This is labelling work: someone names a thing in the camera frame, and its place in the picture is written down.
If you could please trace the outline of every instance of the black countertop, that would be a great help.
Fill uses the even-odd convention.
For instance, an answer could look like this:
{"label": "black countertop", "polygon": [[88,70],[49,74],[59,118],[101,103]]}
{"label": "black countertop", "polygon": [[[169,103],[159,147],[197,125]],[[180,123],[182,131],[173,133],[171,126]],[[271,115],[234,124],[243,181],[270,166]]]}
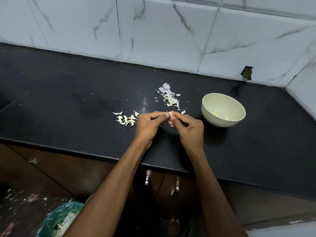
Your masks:
{"label": "black countertop", "polygon": [[[181,110],[203,121],[207,93],[230,95],[245,107],[246,118],[233,127],[204,121],[204,148],[217,178],[316,197],[316,122],[280,88],[0,44],[0,140],[118,160],[136,126],[120,125],[112,112],[176,111],[155,90],[165,82],[181,94]],[[192,173],[168,125],[142,165]]]}

